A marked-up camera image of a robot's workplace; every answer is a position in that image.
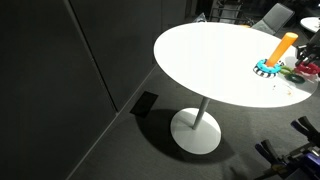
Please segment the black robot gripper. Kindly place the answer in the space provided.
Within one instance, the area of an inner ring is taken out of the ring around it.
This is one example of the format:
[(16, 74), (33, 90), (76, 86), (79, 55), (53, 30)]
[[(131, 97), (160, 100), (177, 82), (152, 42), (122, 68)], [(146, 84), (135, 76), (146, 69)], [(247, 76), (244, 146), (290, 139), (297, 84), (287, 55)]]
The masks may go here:
[(320, 30), (318, 30), (308, 43), (296, 47), (296, 66), (308, 65), (320, 58)]

